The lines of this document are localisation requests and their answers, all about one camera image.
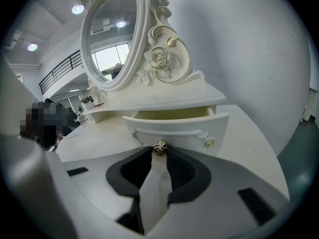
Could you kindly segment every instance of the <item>ceiling light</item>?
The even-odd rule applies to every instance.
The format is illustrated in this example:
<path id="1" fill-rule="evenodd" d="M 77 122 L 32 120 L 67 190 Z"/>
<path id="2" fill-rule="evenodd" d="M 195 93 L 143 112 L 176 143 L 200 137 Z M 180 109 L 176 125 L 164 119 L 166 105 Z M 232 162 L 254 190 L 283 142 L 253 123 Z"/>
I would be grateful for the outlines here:
<path id="1" fill-rule="evenodd" d="M 28 46 L 29 51 L 35 51 L 38 48 L 38 45 L 36 43 L 32 43 Z"/>
<path id="2" fill-rule="evenodd" d="M 81 4 L 77 4 L 72 8 L 73 14 L 80 14 L 84 11 L 84 6 Z"/>
<path id="3" fill-rule="evenodd" d="M 125 22 L 124 21 L 120 21 L 116 24 L 117 27 L 123 27 L 125 26 Z"/>

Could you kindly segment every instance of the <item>oval mirror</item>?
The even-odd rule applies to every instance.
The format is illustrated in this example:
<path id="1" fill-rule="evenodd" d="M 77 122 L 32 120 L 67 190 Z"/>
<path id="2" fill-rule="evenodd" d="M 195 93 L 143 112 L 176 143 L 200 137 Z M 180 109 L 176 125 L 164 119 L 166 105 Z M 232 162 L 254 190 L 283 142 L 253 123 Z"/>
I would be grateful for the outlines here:
<path id="1" fill-rule="evenodd" d="M 136 0 L 102 0 L 88 26 L 90 61 L 98 76 L 114 80 L 130 52 L 137 19 Z"/>

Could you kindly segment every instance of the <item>drawer knob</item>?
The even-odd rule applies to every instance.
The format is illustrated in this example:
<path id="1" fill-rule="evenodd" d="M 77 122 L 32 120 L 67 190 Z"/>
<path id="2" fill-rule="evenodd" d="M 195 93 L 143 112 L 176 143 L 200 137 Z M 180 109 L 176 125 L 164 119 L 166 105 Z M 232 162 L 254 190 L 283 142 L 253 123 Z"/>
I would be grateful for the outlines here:
<path id="1" fill-rule="evenodd" d="M 157 144 L 152 146 L 153 153 L 157 156 L 167 156 L 167 142 L 163 139 L 158 140 Z"/>
<path id="2" fill-rule="evenodd" d="M 205 142 L 205 147 L 208 148 L 208 147 L 212 146 L 214 144 L 214 142 L 215 142 L 214 139 L 207 140 Z"/>

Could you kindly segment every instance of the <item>rose carving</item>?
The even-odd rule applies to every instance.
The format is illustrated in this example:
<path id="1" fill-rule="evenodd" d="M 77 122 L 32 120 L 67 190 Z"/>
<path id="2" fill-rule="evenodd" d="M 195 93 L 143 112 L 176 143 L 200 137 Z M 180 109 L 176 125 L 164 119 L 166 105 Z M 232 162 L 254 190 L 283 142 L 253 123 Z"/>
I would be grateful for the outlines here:
<path id="1" fill-rule="evenodd" d="M 151 59 L 155 66 L 165 67 L 169 63 L 169 52 L 161 47 L 151 51 Z"/>
<path id="2" fill-rule="evenodd" d="M 106 91 L 99 89 L 94 83 L 88 79 L 89 83 L 89 92 L 94 102 L 99 103 L 106 97 Z"/>
<path id="3" fill-rule="evenodd" d="M 169 78 L 169 69 L 172 66 L 170 53 L 162 48 L 157 47 L 144 53 L 147 60 L 147 65 L 137 71 L 137 76 L 133 81 L 137 83 L 144 82 L 147 86 L 152 84 L 152 79 L 155 79 L 156 73 L 159 73 L 165 78 Z"/>

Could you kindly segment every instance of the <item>black rectangle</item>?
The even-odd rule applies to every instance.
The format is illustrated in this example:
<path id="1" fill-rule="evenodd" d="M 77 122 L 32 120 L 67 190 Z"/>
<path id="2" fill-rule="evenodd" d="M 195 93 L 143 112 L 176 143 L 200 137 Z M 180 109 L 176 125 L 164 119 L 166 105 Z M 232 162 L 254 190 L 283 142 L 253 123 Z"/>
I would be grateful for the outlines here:
<path id="1" fill-rule="evenodd" d="M 84 172 L 86 172 L 86 171 L 88 171 L 87 168 L 85 168 L 85 167 L 79 167 L 79 168 L 76 168 L 76 169 L 69 170 L 69 171 L 67 171 L 67 172 L 68 172 L 68 174 L 69 174 L 70 176 L 73 176 L 73 175 L 77 175 L 77 174 L 80 174 L 80 173 L 84 173 Z"/>
<path id="2" fill-rule="evenodd" d="M 276 215 L 275 211 L 254 189 L 239 190 L 238 195 L 245 202 L 259 225 L 263 225 Z"/>

